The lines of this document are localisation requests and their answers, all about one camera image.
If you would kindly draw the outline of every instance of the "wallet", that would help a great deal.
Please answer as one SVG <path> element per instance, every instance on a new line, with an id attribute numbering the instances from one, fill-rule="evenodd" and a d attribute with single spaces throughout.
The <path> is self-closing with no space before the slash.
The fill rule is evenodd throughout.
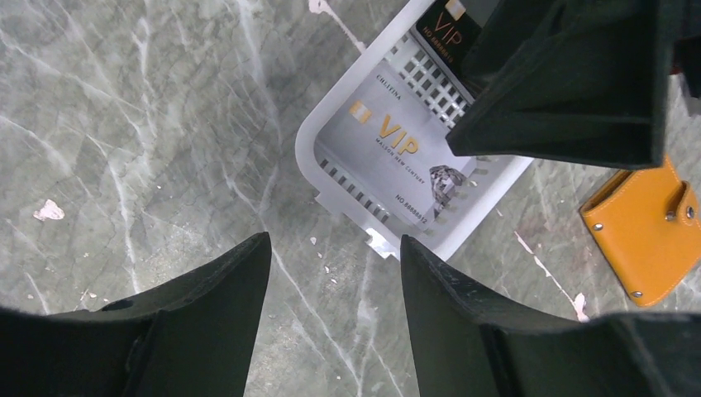
<path id="1" fill-rule="evenodd" d="M 579 210 L 630 299 L 660 302 L 701 259 L 699 202 L 670 158 L 618 171 Z"/>

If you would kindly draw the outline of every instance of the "basket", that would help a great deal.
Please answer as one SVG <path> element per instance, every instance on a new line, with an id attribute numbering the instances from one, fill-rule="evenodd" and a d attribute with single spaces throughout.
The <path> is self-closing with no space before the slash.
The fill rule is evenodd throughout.
<path id="1" fill-rule="evenodd" d="M 442 260 L 450 258 L 506 194 L 531 163 L 531 158 L 498 155 L 477 157 L 477 168 L 460 187 L 439 218 L 425 231 L 394 216 L 353 176 L 317 144 L 326 123 L 353 94 L 370 71 L 386 60 L 424 104 L 449 128 L 465 114 L 463 98 L 436 62 L 408 33 L 432 0 L 411 0 L 312 110 L 299 128 L 295 156 L 304 178 L 318 191 L 317 201 L 331 213 L 344 213 L 370 235 L 368 245 L 383 258 L 399 258 L 403 234 L 416 237 Z"/>

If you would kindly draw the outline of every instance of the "marble tabletop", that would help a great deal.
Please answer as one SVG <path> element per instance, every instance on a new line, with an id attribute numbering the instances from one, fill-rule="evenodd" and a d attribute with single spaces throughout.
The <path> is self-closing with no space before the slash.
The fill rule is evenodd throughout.
<path id="1" fill-rule="evenodd" d="M 398 262 L 314 201 L 293 150 L 404 3 L 0 3 L 0 304 L 99 309 L 268 231 L 246 396 L 417 396 Z M 699 189 L 701 118 L 670 85 L 668 150 Z M 562 317 L 635 310 L 577 214 L 611 173 L 534 161 L 450 263 Z M 701 308 L 700 276 L 652 310 Z"/>

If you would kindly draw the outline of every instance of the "orange leather wallet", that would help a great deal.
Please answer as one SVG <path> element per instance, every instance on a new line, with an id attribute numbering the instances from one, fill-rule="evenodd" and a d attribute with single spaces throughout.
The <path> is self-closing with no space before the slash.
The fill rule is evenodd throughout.
<path id="1" fill-rule="evenodd" d="M 618 171 L 579 212 L 638 306 L 660 302 L 701 259 L 699 202 L 669 157 Z"/>

